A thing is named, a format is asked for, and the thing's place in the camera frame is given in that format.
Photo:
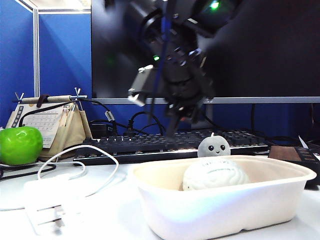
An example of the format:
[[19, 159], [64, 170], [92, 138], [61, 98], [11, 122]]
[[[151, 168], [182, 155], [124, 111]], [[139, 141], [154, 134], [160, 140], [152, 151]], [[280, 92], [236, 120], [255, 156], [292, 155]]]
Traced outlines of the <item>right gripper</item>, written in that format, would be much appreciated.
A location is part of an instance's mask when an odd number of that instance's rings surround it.
[[196, 124], [202, 114], [205, 99], [215, 97], [214, 81], [206, 76], [192, 77], [180, 82], [164, 81], [165, 113], [171, 117], [165, 139], [176, 145], [175, 133], [180, 120]]

